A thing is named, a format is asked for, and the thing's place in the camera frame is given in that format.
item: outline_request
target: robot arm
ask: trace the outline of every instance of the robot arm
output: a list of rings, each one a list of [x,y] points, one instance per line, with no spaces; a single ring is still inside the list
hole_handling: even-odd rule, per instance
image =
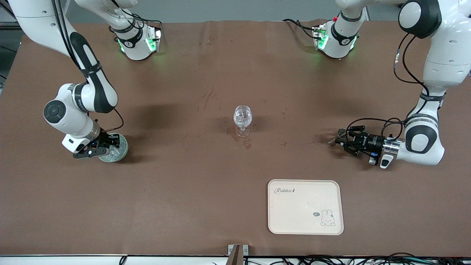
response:
[[[88,112],[109,113],[116,107],[118,96],[86,39],[75,31],[65,17],[62,17],[63,22],[57,20],[54,1],[35,0],[33,3],[29,0],[10,0],[10,6],[30,39],[72,56],[87,79],[85,83],[63,85],[56,98],[44,108],[46,121],[66,134],[62,144],[76,158],[105,155],[110,145],[119,147],[119,140],[103,132],[87,115]],[[61,32],[64,31],[68,34],[66,37],[72,50],[66,45],[68,40],[63,39]],[[85,154],[84,151],[91,150],[93,144],[96,152]]]
[[[409,0],[399,14],[399,25],[418,38],[431,38],[423,70],[423,90],[408,114],[404,139],[368,134],[364,126],[349,130],[352,139],[336,142],[358,155],[370,152],[370,163],[386,168],[396,158],[420,165],[438,164],[444,153],[439,137],[438,109],[448,88],[463,82],[471,69],[470,6],[459,0]]]
[[[139,22],[127,10],[138,0],[75,0],[82,8],[88,9],[104,19],[118,36],[121,50],[132,60],[143,60],[151,53],[158,52],[161,29]]]
[[[336,20],[314,28],[316,49],[332,58],[342,58],[353,49],[358,30],[365,21],[363,8],[381,2],[383,4],[400,4],[406,0],[335,0],[341,11]]]

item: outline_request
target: black cable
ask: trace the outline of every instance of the black cable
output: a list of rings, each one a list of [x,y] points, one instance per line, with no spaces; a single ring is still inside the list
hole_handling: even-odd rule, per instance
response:
[[[6,49],[6,50],[9,50],[9,51],[12,51],[12,52],[16,53],[16,51],[15,51],[15,50],[12,50],[12,49],[10,49],[10,48],[7,48],[7,47],[5,47],[5,46],[1,46],[1,45],[0,45],[0,48],[3,48],[3,49]]]
[[[57,4],[58,4],[58,7],[59,7],[59,14],[60,14],[60,17],[61,17],[61,20],[62,20],[62,25],[64,26],[64,32],[65,32],[65,40],[67,41],[67,45],[69,46],[69,50],[70,50],[70,57],[72,59],[72,61],[75,63],[75,65],[80,69],[80,65],[77,61],[77,58],[75,57],[75,53],[73,52],[73,48],[72,48],[72,44],[70,43],[70,37],[69,37],[69,33],[67,31],[67,25],[65,24],[65,16],[64,16],[64,13],[62,12],[62,4],[59,1],[57,1]]]
[[[315,40],[320,40],[320,39],[321,39],[321,38],[319,38],[319,37],[314,37],[313,35],[309,34],[306,30],[312,31],[312,28],[306,27],[306,26],[302,25],[299,20],[294,21],[294,20],[292,20],[292,19],[290,19],[290,18],[287,18],[287,19],[283,19],[283,21],[294,23],[296,26],[300,27],[300,28],[304,31],[304,33],[305,33],[307,36],[309,36],[311,39],[315,39]]]
[[[108,129],[108,130],[104,130],[103,131],[104,133],[111,132],[111,131],[114,131],[114,130],[118,130],[121,127],[124,126],[124,119],[122,118],[121,114],[115,108],[113,110],[118,114],[119,118],[121,119],[121,125],[116,127],[116,128],[111,128],[111,129]]]
[[[246,263],[250,262],[250,263],[253,263],[253,264],[255,264],[255,265],[263,265],[263,264],[260,264],[260,263],[258,263],[258,262],[255,262],[255,261],[251,261],[251,260],[249,260],[249,258],[245,258],[244,261],[245,261]]]
[[[65,49],[67,50],[67,52],[69,53],[69,56],[70,58],[72,59],[73,63],[78,67],[78,63],[75,59],[75,55],[73,54],[73,51],[71,50],[71,46],[69,46],[69,42],[67,40],[70,40],[69,39],[69,36],[68,35],[65,35],[63,29],[62,29],[62,25],[60,23],[60,19],[59,19],[59,12],[57,10],[57,5],[56,5],[56,1],[55,0],[51,0],[51,3],[52,3],[52,7],[53,7],[53,10],[54,10],[54,16],[56,17],[56,22],[57,22],[57,26],[59,27],[59,32],[61,34],[61,37],[62,37],[62,40],[64,41],[64,45],[65,45]]]
[[[292,22],[292,23],[294,23],[294,24],[295,24],[296,26],[298,26],[298,27],[301,27],[301,28],[304,28],[304,29],[312,30],[312,28],[302,25],[301,22],[299,21],[299,19],[296,20],[296,21],[294,21],[294,20],[292,20],[292,19],[290,19],[290,18],[287,18],[287,19],[283,19],[282,21],[284,21],[284,22]]]
[[[136,26],[134,25],[134,23],[133,23],[134,21],[131,22],[131,21],[128,20],[128,18],[127,18],[126,16],[124,16],[124,18],[126,19],[126,21],[128,21],[128,23],[129,23],[133,28],[138,29],[138,30],[141,30],[141,29],[144,28],[144,22],[158,22],[158,23],[160,24],[160,30],[162,30],[162,21],[160,21],[160,20],[144,19],[144,18],[142,18],[142,17],[139,16],[139,15],[136,15],[136,14],[134,14],[134,13],[128,13],[128,12],[124,11],[124,9],[122,9],[122,8],[118,5],[118,3],[116,3],[116,0],[111,0],[111,2],[113,2],[113,4],[114,4],[119,10],[121,10],[121,12],[123,12],[124,14],[127,14],[127,15],[133,17],[133,19],[135,19],[135,20],[140,20],[140,21],[142,22],[142,26],[136,27]]]
[[[400,43],[399,46],[398,46],[398,53],[400,53],[402,44],[403,44],[404,41],[406,40],[407,36],[409,36],[409,33],[407,33],[407,34],[404,36],[404,38],[402,38],[401,43]],[[418,82],[416,82],[416,81],[407,81],[407,80],[404,80],[404,79],[400,78],[400,77],[398,76],[398,74],[396,73],[396,67],[397,67],[397,64],[396,64],[396,62],[394,62],[393,72],[394,72],[394,76],[395,76],[397,79],[399,79],[400,81],[402,81],[402,82],[404,82],[404,83],[409,83],[409,84],[417,84],[417,83],[418,83]]]
[[[417,79],[417,77],[415,77],[414,74],[411,73],[411,71],[409,71],[409,68],[407,67],[406,65],[406,52],[407,52],[407,49],[409,48],[409,46],[411,45],[411,43],[415,40],[416,36],[414,36],[410,41],[409,43],[406,45],[406,48],[404,49],[404,53],[402,54],[402,65],[404,66],[404,69],[406,70],[406,72],[418,83],[420,84],[424,89],[425,91],[427,91],[427,96],[429,95],[429,89],[423,84],[423,82],[421,82],[419,79]]]
[[[417,79],[417,77],[415,77],[415,75],[413,75],[413,74],[411,73],[411,71],[409,71],[409,68],[408,68],[407,65],[406,65],[406,52],[407,52],[407,49],[409,48],[410,44],[414,41],[414,39],[415,39],[415,36],[409,41],[409,43],[407,44],[406,48],[404,49],[404,54],[402,55],[402,65],[404,66],[404,69],[406,70],[406,72],[407,72],[414,80],[416,80],[416,81],[418,82],[418,84],[420,84],[420,85],[424,88],[425,92],[427,92],[426,95],[429,96],[429,94],[430,94],[430,93],[429,93],[429,89],[428,89],[422,82],[420,82],[419,79]],[[426,101],[426,100],[424,100],[422,106],[421,106],[415,113],[419,113],[419,112],[423,109],[423,107],[425,107],[425,104],[427,104],[427,101]],[[409,113],[407,114],[406,117],[409,117],[409,115],[414,111],[414,109],[415,109],[415,107],[413,107],[413,108],[409,111]]]
[[[121,259],[119,260],[119,265],[124,265],[127,259],[128,259],[128,256],[122,256]]]
[[[379,158],[378,156],[373,156],[373,155],[371,155],[371,154],[368,154],[367,152],[365,152],[364,150],[358,148],[356,145],[354,145],[354,144],[352,144],[352,143],[350,142],[349,136],[348,136],[350,127],[351,127],[354,123],[359,122],[359,121],[364,121],[364,120],[381,121],[381,122],[384,122],[383,129],[381,130],[381,136],[384,136],[384,135],[383,135],[384,129],[385,129],[386,127],[388,127],[389,124],[400,124],[400,125],[401,125],[401,131],[400,131],[400,133],[402,133],[402,131],[403,131],[403,128],[402,128],[402,127],[405,126],[406,122],[407,122],[408,120],[410,120],[411,118],[407,118],[407,119],[405,119],[405,120],[403,120],[403,121],[399,120],[398,122],[392,122],[392,121],[391,121],[392,119],[397,119],[397,120],[399,120],[398,118],[391,118],[391,119],[389,119],[389,120],[378,119],[378,118],[360,118],[360,119],[356,119],[356,120],[354,120],[353,122],[351,122],[351,123],[347,126],[347,128],[345,128],[345,131],[346,131],[345,141],[346,141],[350,146],[352,146],[353,148],[355,148],[356,150],[358,150],[358,151],[360,151],[360,152],[366,154],[366,155],[369,156],[369,157],[378,159],[378,158]],[[394,140],[397,140],[399,137],[400,137],[400,134],[399,134],[396,138],[394,138],[393,141],[394,141]]]

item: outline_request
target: black band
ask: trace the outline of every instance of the black band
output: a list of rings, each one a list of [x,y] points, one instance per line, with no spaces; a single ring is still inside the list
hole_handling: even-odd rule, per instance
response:
[[[414,139],[414,136],[416,136],[418,134],[423,134],[429,139],[429,142],[427,143],[427,146],[422,151],[416,151],[416,150],[412,149],[412,140]],[[435,130],[433,130],[432,128],[430,128],[426,125],[414,126],[406,132],[406,149],[409,152],[413,152],[413,153],[416,153],[416,154],[425,154],[430,150],[430,148],[432,148],[432,146],[435,143],[435,141],[437,140],[437,138],[438,138],[438,135],[435,132]]]
[[[115,29],[112,27],[112,29],[114,30],[114,33],[126,33],[126,32],[130,32],[132,30],[132,28],[134,28],[134,24],[135,24],[136,20],[133,19],[132,20],[132,23],[129,24],[129,27],[125,28],[125,29]]]
[[[443,96],[427,96],[424,93],[420,94],[420,98],[425,101],[442,101],[445,95]]]
[[[342,13],[342,11],[340,11],[340,16],[341,16],[345,21],[348,21],[348,22],[357,22],[357,21],[359,21],[359,20],[361,19],[361,16],[362,16],[362,15],[363,15],[363,10],[361,10],[359,17],[357,17],[357,18],[348,18],[348,17],[346,17],[346,16]]]
[[[429,119],[433,120],[434,122],[436,122],[436,123],[437,123],[437,126],[438,126],[438,124],[439,124],[439,121],[438,121],[434,116],[430,116],[430,115],[422,114],[422,113],[415,113],[415,114],[412,114],[411,116],[409,116],[409,119],[417,118],[417,117],[429,118]]]
[[[351,37],[345,37],[345,36],[341,35],[340,33],[338,33],[338,32],[335,30],[335,23],[332,24],[331,32],[332,32],[332,37],[333,37],[334,39],[336,39],[336,40],[339,42],[339,44],[340,44],[341,46],[347,46],[347,45],[349,45],[349,44],[352,42],[352,40],[354,40],[355,37],[357,36],[357,34],[355,34],[355,35],[353,35],[353,36],[351,36]]]
[[[82,88],[85,84],[86,83],[81,83],[75,86],[75,88],[73,89],[73,99],[75,100],[75,103],[81,111],[89,112],[89,110],[85,108],[82,102]]]
[[[98,61],[97,64],[95,64],[94,66],[91,66],[85,69],[80,69],[80,72],[82,72],[83,76],[88,78],[90,75],[98,73],[98,71],[100,71],[101,69],[102,69],[101,63],[100,61]]]
[[[93,61],[98,62],[95,53],[93,52],[87,40],[82,35],[77,32],[72,32],[70,34],[70,42],[72,44],[73,49],[77,53],[78,58],[86,69],[93,67],[90,59],[93,59]],[[102,78],[104,78],[103,81],[109,84],[105,73],[102,71],[101,74],[103,75]],[[114,106],[111,106],[108,102],[108,99],[105,94],[105,89],[98,75],[96,73],[90,74],[90,77],[88,77],[87,79],[95,89],[95,98],[93,99],[94,111],[99,113],[111,112],[114,109]]]
[[[118,40],[121,42],[122,45],[124,45],[126,48],[134,48],[136,46],[136,43],[142,38],[142,29],[139,29],[138,33],[136,36],[125,40],[122,38],[118,38]]]

